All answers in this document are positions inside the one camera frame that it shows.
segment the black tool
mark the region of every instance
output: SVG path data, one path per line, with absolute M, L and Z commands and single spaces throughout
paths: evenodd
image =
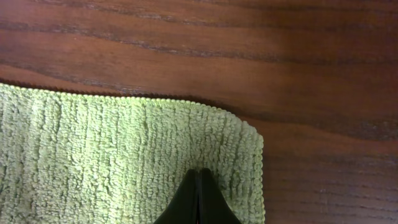
M 229 209 L 209 169 L 188 170 L 155 224 L 241 224 Z

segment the ribbed fabric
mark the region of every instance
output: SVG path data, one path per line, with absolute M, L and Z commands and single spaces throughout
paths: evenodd
M 0 223 L 153 223 L 202 167 L 264 223 L 262 136 L 227 111 L 5 84 L 0 99 Z

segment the washcloth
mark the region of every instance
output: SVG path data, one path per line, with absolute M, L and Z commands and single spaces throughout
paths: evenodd
M 0 223 L 154 223 L 207 167 L 242 223 L 264 223 L 262 136 L 183 100 L 0 84 Z

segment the microfiber cloth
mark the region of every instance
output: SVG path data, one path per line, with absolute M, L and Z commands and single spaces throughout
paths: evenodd
M 264 223 L 262 136 L 225 110 L 0 84 L 0 119 L 0 223 L 154 223 L 202 167 Z

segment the wooden table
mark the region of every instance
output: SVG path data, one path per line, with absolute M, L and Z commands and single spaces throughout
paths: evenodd
M 398 223 L 397 1 L 1 0 L 0 79 L 230 110 L 268 224 Z

